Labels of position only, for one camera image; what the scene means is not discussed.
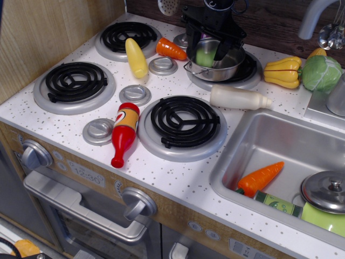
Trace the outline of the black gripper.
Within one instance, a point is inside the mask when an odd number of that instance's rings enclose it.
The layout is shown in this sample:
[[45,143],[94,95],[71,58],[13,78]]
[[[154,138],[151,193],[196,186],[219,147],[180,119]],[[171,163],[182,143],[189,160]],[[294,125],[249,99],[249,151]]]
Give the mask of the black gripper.
[[237,47],[247,36],[246,32],[233,20],[232,14],[242,14],[233,4],[185,5],[182,21],[187,36],[187,55],[190,56],[205,33],[219,42],[214,61],[221,61],[226,54]]

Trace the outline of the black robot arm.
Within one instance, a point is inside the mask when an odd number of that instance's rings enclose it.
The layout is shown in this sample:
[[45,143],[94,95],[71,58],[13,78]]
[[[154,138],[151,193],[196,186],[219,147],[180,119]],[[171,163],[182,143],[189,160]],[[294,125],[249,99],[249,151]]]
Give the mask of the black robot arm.
[[204,1],[204,6],[185,5],[182,20],[185,22],[188,50],[196,48],[202,35],[219,41],[214,61],[221,61],[230,49],[241,49],[246,32],[233,20],[232,14],[242,14],[234,8],[235,1]]

